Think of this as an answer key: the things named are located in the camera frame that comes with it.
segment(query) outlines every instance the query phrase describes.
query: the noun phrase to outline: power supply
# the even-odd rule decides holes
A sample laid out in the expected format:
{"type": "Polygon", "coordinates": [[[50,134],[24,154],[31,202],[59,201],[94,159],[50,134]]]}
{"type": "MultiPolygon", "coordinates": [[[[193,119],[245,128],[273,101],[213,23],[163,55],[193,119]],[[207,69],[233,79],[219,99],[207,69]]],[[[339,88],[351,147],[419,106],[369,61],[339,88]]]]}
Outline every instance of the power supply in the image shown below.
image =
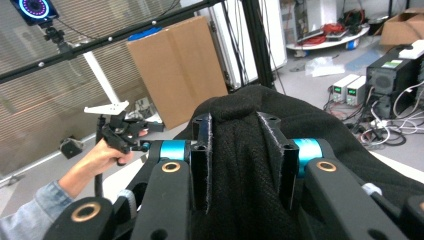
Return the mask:
{"type": "MultiPolygon", "coordinates": [[[[375,113],[383,119],[396,118],[393,113],[397,97],[410,86],[417,84],[420,59],[401,59],[395,48],[367,67],[367,92],[372,88],[372,99],[378,100],[375,113]]],[[[402,113],[414,102],[416,89],[398,100],[396,112],[402,113]]]]}
{"type": "Polygon", "coordinates": [[[347,86],[346,103],[351,106],[358,106],[365,100],[366,76],[361,76],[347,86]]]}
{"type": "Polygon", "coordinates": [[[332,90],[333,90],[333,101],[334,102],[345,102],[346,101],[346,92],[347,92],[347,85],[355,81],[357,78],[359,78],[358,75],[355,74],[349,74],[346,77],[340,79],[336,83],[333,84],[332,90]]]}

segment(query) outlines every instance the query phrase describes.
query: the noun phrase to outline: black fabric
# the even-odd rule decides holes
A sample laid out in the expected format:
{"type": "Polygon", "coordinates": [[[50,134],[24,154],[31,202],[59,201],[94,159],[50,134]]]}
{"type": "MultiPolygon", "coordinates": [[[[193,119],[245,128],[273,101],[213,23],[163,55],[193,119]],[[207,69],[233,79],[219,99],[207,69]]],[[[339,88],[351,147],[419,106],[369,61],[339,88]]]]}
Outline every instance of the black fabric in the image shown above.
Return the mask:
{"type": "MultiPolygon", "coordinates": [[[[424,185],[408,179],[372,156],[337,118],[262,86],[202,103],[193,117],[213,118],[212,200],[207,215],[195,213],[193,239],[299,239],[295,212],[287,212],[273,189],[263,134],[255,114],[281,119],[288,138],[322,138],[336,157],[366,182],[383,190],[398,207],[424,185]]],[[[191,124],[175,139],[192,139],[191,124]]],[[[297,183],[298,197],[301,181],[297,183]]]]}

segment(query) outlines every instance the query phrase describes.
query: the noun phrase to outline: green display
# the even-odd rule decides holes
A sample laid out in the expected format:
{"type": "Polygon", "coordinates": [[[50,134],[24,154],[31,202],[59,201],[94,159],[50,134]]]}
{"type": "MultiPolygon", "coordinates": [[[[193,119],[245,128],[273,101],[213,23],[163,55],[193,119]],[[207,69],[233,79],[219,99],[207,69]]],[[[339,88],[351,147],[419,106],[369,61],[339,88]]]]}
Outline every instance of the green display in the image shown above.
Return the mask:
{"type": "Polygon", "coordinates": [[[356,89],[348,89],[347,94],[356,96],[356,89]]]}
{"type": "Polygon", "coordinates": [[[341,93],[342,88],[341,87],[333,87],[333,91],[336,92],[336,93],[341,93]]]}

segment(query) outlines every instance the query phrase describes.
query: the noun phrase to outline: person's arm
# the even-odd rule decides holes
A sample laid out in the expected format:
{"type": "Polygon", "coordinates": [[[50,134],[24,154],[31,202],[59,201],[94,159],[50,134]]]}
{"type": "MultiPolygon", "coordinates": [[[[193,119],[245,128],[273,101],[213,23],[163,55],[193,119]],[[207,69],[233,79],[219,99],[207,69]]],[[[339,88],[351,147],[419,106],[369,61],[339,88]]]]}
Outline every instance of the person's arm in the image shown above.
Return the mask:
{"type": "Polygon", "coordinates": [[[10,216],[0,219],[0,239],[43,239],[51,224],[81,193],[95,175],[119,161],[125,164],[133,153],[123,154],[104,140],[75,164],[59,181],[40,188],[34,199],[10,216]]]}

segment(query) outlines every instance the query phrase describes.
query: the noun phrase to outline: blue led light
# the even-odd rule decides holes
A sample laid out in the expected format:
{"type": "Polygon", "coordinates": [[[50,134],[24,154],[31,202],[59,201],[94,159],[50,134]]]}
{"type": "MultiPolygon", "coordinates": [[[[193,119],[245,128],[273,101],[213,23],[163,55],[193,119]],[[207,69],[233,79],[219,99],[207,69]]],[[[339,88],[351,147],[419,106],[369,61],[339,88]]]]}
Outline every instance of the blue led light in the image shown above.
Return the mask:
{"type": "Polygon", "coordinates": [[[43,8],[40,12],[31,11],[27,6],[27,2],[28,0],[19,0],[19,7],[27,16],[31,18],[41,19],[45,18],[49,14],[50,7],[47,4],[46,0],[38,0],[38,2],[42,5],[43,8]]]}

